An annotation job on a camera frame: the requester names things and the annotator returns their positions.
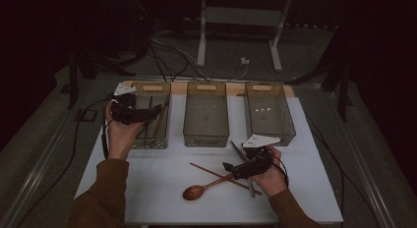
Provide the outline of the grey metal stand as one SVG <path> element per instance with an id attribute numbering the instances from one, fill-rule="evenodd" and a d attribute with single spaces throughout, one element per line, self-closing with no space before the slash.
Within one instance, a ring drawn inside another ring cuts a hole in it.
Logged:
<path id="1" fill-rule="evenodd" d="M 245 25 L 260 27 L 275 27 L 275 35 L 268 42 L 273 69 L 282 71 L 282 64 L 277 50 L 277 44 L 282 34 L 288 10 L 292 0 L 285 0 L 279 10 L 243 9 L 234 7 L 208 6 L 207 0 L 201 1 L 201 29 L 197 55 L 197 66 L 203 67 L 206 62 L 206 24 L 218 23 L 229 25 Z"/>

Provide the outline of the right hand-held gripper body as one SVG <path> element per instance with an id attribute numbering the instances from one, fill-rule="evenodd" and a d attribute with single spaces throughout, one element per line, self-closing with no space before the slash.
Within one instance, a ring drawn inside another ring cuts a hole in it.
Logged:
<path id="1" fill-rule="evenodd" d="M 244 151 L 245 147 L 256 148 L 259 152 L 254 157 L 247 157 L 247 162 L 240 170 L 244 179 L 248 179 L 252 176 L 263 174 L 272 165 L 272 155 L 266 149 L 267 145 L 279 143 L 280 138 L 278 137 L 267 137 L 252 134 L 245 142 L 241 144 L 241 151 L 246 156 Z"/>

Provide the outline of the person's left hand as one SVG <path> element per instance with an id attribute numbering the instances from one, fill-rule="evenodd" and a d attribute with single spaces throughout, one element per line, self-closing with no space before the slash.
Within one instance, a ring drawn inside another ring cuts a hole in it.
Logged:
<path id="1" fill-rule="evenodd" d="M 143 122 L 123 125 L 114 121 L 111 116 L 111 102 L 106 103 L 105 119 L 108 134 L 108 159 L 126 160 L 133 147 L 134 140 L 139 133 Z"/>

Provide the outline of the black stand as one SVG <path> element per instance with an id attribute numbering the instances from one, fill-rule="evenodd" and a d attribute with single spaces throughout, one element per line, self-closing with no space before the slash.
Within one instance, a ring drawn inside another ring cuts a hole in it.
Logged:
<path id="1" fill-rule="evenodd" d="M 134 73 L 128 72 L 124 69 L 140 61 L 146 54 L 146 49 L 139 49 L 135 51 L 135 56 L 124 61 L 112 62 L 102 55 L 97 54 L 87 46 L 80 42 L 71 41 L 68 49 L 68 67 L 69 67 L 69 83 L 64 86 L 64 90 L 70 94 L 69 109 L 75 106 L 78 100 L 78 71 L 81 71 L 85 79 L 94 79 L 97 71 L 94 63 L 98 63 L 107 67 L 110 71 L 120 76 L 134 76 Z"/>
<path id="2" fill-rule="evenodd" d="M 288 85 L 297 86 L 320 74 L 327 73 L 321 87 L 324 91 L 334 91 L 336 86 L 339 86 L 337 112 L 344 122 L 347 121 L 347 92 L 353 62 L 352 49 L 348 45 L 348 39 L 349 36 L 343 28 L 336 28 L 317 67 L 293 81 L 285 81 Z"/>

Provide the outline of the dark equipment tower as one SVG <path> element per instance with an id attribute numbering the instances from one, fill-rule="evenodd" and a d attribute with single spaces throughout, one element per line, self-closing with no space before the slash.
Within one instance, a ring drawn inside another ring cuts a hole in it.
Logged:
<path id="1" fill-rule="evenodd" d="M 132 37 L 130 49 L 139 57 L 147 54 L 153 30 L 153 16 L 149 13 L 149 0 L 131 0 Z"/>

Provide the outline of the transparent grey plastic bin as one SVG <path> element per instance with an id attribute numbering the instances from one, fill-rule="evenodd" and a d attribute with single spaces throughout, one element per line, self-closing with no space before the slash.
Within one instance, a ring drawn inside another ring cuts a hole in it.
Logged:
<path id="1" fill-rule="evenodd" d="M 183 125 L 185 146 L 226 147 L 229 138 L 226 84 L 187 84 Z"/>
<path id="2" fill-rule="evenodd" d="M 137 82 L 132 84 L 132 87 L 136 89 L 137 96 L 137 108 L 139 109 L 139 119 L 142 109 L 149 109 L 149 98 L 153 97 L 152 107 L 165 103 L 165 101 L 171 99 L 171 84 L 170 83 L 144 83 Z M 153 120 L 155 128 L 157 117 Z M 133 144 L 133 149 L 165 149 L 168 146 L 168 126 L 169 126 L 169 105 L 164 113 L 161 126 L 156 138 L 141 138 L 136 137 Z"/>
<path id="3" fill-rule="evenodd" d="M 296 136 L 282 83 L 245 83 L 247 136 L 279 138 L 289 146 Z"/>

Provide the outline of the brown wooden spoon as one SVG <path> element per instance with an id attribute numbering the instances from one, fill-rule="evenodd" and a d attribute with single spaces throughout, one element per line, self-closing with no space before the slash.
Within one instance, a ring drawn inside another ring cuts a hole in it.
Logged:
<path id="1" fill-rule="evenodd" d="M 210 182 L 210 183 L 208 183 L 206 185 L 203 185 L 203 186 L 202 185 L 194 185 L 194 186 L 191 186 L 191 187 L 187 188 L 183 192 L 182 197 L 183 197 L 184 200 L 197 200 L 210 187 L 213 187 L 213 186 L 215 186 L 217 184 L 220 184 L 220 183 L 223 183 L 225 181 L 228 181 L 228 180 L 230 180 L 232 178 L 233 178 L 233 175 L 231 173 L 229 173 L 229 174 L 227 174 L 227 175 L 225 175 L 225 176 L 223 176 L 223 177 L 221 177 L 221 178 L 219 178 L 219 179 L 217 179 L 215 181 L 212 181 L 212 182 Z"/>

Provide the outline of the person's right hand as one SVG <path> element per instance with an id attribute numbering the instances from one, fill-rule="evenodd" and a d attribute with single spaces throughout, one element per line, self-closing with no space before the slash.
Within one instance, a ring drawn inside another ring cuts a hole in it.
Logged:
<path id="1" fill-rule="evenodd" d="M 287 190 L 288 186 L 285 182 L 285 173 L 280 166 L 281 152 L 272 145 L 267 145 L 266 149 L 272 155 L 272 165 L 265 173 L 252 176 L 251 180 L 256 182 L 264 194 L 270 198 Z"/>

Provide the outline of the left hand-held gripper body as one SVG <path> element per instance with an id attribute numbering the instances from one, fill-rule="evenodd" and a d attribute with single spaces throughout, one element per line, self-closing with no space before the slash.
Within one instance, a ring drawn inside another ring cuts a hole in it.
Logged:
<path id="1" fill-rule="evenodd" d="M 140 122 L 136 89 L 119 84 L 110 96 L 110 112 L 113 120 L 124 125 Z"/>

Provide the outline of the white table board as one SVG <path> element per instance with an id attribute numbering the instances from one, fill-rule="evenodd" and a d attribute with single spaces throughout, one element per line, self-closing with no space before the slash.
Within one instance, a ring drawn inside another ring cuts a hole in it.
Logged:
<path id="1" fill-rule="evenodd" d="M 289 176 L 289 189 L 304 212 L 322 224 L 343 220 L 328 174 L 314 143 L 301 103 L 287 99 L 296 136 L 282 146 L 283 161 Z M 129 225 L 249 225 L 272 224 L 277 216 L 265 195 L 251 198 L 248 190 L 224 182 L 209 188 L 194 201 L 183 199 L 192 185 L 206 185 L 217 177 L 190 165 L 190 162 L 220 175 L 222 163 L 237 165 L 240 157 L 233 148 L 247 139 L 245 99 L 228 98 L 229 142 L 226 147 L 187 147 L 183 124 L 186 96 L 171 98 L 168 148 L 133 150 L 126 190 L 125 222 Z"/>

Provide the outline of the black chopstick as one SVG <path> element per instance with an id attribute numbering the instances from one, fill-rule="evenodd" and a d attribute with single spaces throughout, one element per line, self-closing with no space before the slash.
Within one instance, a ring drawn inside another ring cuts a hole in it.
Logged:
<path id="1" fill-rule="evenodd" d="M 153 97 L 149 98 L 149 109 L 152 108 Z M 149 127 L 150 120 L 148 120 L 144 126 L 144 139 L 148 137 L 148 127 Z"/>
<path id="2" fill-rule="evenodd" d="M 144 138 L 144 139 L 151 138 L 152 137 L 152 134 L 153 134 L 153 125 L 154 125 L 154 121 L 145 123 L 140 128 L 140 131 L 137 134 L 137 138 L 138 139 L 141 139 L 141 138 Z"/>

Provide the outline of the black rectangular floor bracket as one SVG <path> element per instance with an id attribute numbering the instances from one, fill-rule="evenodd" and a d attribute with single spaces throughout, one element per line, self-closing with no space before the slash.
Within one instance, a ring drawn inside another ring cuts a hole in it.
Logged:
<path id="1" fill-rule="evenodd" d="M 76 116 L 76 122 L 94 122 L 96 117 L 96 110 L 80 109 Z"/>

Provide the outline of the light wooden board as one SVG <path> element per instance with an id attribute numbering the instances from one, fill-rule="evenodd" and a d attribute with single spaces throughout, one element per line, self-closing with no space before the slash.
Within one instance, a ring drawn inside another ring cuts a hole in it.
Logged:
<path id="1" fill-rule="evenodd" d="M 137 81 L 123 81 L 123 86 L 131 86 L 136 84 Z M 187 83 L 186 82 L 174 82 L 171 84 L 171 92 L 173 94 L 186 94 L 187 93 Z M 264 85 L 255 85 L 254 90 L 268 91 L 272 90 L 271 86 Z M 243 83 L 227 83 L 226 92 L 229 96 L 243 95 L 246 91 L 245 85 Z M 284 85 L 280 93 L 283 93 L 286 97 L 294 97 L 295 93 L 291 86 Z"/>

